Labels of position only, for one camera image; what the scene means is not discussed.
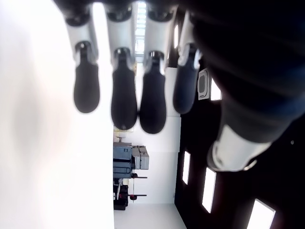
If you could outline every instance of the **robotic finger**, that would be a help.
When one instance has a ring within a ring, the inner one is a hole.
[[[92,4],[80,4],[65,8],[58,1],[62,11],[73,58],[76,64],[74,85],[74,103],[82,113],[96,109],[100,101],[98,77],[98,47],[92,18]]]
[[[132,3],[104,6],[113,66],[111,115],[117,128],[128,130],[134,126],[138,114],[133,71],[135,13]]]
[[[164,96],[165,65],[177,6],[147,4],[143,93],[140,107],[142,129],[149,134],[160,132],[166,121]]]
[[[193,38],[194,26],[192,20],[194,18],[189,12],[186,12],[178,46],[180,57],[178,59],[173,105],[180,114],[188,113],[193,106],[200,67],[201,53]]]

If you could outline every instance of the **ceiling light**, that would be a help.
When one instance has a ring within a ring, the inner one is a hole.
[[[176,25],[175,30],[174,30],[174,48],[177,48],[178,46],[178,25]]]
[[[209,168],[206,168],[202,205],[209,213],[211,213],[212,210],[215,181],[216,181],[216,172],[212,171]]]
[[[275,216],[275,210],[255,199],[247,229],[269,229]]]
[[[211,100],[220,100],[222,98],[221,91],[217,87],[215,81],[212,79],[211,85]]]
[[[183,176],[182,180],[187,184],[189,181],[191,155],[188,152],[184,152],[184,164],[183,164]]]

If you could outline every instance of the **dark wall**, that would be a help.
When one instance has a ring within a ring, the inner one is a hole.
[[[206,155],[217,137],[220,102],[196,95],[192,110],[182,115],[175,204],[188,229],[246,229],[254,199],[276,210],[272,229],[303,228],[297,225],[302,209],[305,116],[286,130],[250,170],[220,172],[212,212],[202,206]],[[184,151],[191,154],[189,181],[182,181]]]

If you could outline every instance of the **white panel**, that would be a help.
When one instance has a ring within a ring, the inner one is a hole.
[[[73,102],[75,63],[49,0],[0,1],[0,228],[114,228],[112,68],[101,4],[93,8],[101,100]]]
[[[215,81],[212,79],[211,100],[220,100],[220,99],[221,99],[221,91],[216,85]]]
[[[174,204],[128,205],[126,211],[114,211],[116,229],[186,229]]]
[[[188,152],[184,152],[184,163],[183,163],[183,175],[182,180],[188,184],[189,182],[189,171],[190,171],[190,160],[191,155]]]
[[[255,199],[247,229],[269,229],[275,216],[275,210]]]
[[[216,172],[212,171],[209,168],[206,168],[202,205],[209,213],[211,213],[212,210],[215,181],[216,181]]]

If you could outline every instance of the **robotic hand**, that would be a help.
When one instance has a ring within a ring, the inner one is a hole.
[[[77,65],[75,105],[89,113],[97,107],[100,94],[92,21],[94,0],[54,1],[64,15]],[[223,93],[222,120],[218,138],[208,153],[209,167],[216,171],[249,169],[255,164],[251,160],[304,113],[304,22],[295,20],[297,15],[304,17],[297,6],[278,6],[275,10],[272,4],[249,7],[239,2],[235,7],[232,1],[221,0],[146,1],[145,73],[138,113],[132,0],[99,1],[105,6],[108,24],[113,66],[111,111],[117,128],[132,128],[138,114],[147,133],[156,134],[164,127],[164,58],[178,5],[187,12],[178,46],[173,96],[176,111],[185,114],[193,105],[202,54]]]

